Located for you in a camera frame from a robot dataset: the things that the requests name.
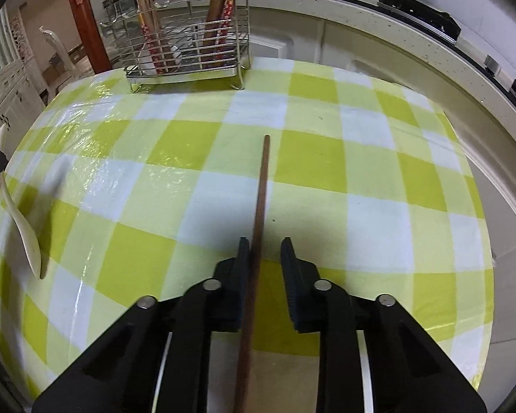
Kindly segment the white ceramic spoon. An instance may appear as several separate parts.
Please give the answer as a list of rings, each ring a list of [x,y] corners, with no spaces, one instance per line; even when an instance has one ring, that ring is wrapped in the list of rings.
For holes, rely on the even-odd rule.
[[[26,259],[28,260],[30,269],[33,275],[37,279],[40,279],[42,277],[42,255],[36,233],[32,226],[30,226],[30,223],[26,217],[23,216],[23,214],[14,204],[3,174],[4,171],[1,171],[0,188],[3,193],[7,211],[10,213],[10,216],[13,218],[13,222],[17,226],[17,230],[23,243]]]

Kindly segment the light wooden chopstick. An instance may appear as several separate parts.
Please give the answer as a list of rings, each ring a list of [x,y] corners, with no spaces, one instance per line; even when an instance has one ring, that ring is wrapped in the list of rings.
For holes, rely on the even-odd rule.
[[[230,20],[232,18],[233,12],[234,12],[234,4],[235,0],[225,0],[224,1],[224,8],[222,12],[222,23],[221,23],[221,29],[218,32],[218,38],[217,38],[217,60],[223,60],[224,59],[224,50],[226,47],[226,41],[227,36],[229,32],[230,27]]]

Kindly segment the white kitchen cabinet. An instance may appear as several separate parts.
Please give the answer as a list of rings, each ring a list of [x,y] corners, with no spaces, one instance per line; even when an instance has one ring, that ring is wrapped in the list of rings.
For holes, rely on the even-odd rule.
[[[26,132],[44,110],[44,102],[33,85],[30,69],[25,66],[7,15],[0,10],[0,127],[8,128],[4,150],[11,155]]]

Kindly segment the white dining chair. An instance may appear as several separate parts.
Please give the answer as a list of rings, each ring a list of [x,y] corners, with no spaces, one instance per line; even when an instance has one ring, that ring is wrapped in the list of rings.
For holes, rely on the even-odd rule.
[[[64,68],[69,76],[74,80],[79,80],[82,76],[79,68],[72,62],[71,57],[68,55],[68,50],[58,38],[58,36],[51,30],[45,29],[43,26],[39,28],[39,31],[43,35],[46,43],[51,46],[56,54],[63,62]]]

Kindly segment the green checkered tablecloth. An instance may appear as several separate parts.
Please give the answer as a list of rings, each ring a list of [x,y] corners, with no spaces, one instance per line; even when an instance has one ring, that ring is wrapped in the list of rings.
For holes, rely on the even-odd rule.
[[[0,190],[0,359],[28,400],[143,296],[181,296],[264,213],[249,408],[310,411],[320,340],[289,317],[280,245],[350,294],[394,296],[466,379],[494,310],[486,217],[443,109],[330,66],[257,58],[223,80],[68,85]]]

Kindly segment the wooden chopstick in rack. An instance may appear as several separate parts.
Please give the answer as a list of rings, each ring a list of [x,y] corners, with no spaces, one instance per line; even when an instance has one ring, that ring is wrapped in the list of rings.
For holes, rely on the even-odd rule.
[[[222,25],[224,3],[225,0],[211,0],[209,2],[201,51],[202,67],[204,69],[215,66],[214,55],[216,51],[216,39]]]

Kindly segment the red wooden door frame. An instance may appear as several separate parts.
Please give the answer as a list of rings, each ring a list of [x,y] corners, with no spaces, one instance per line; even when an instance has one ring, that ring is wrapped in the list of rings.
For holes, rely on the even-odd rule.
[[[79,37],[96,74],[111,71],[111,62],[98,31],[90,0],[68,0]]]

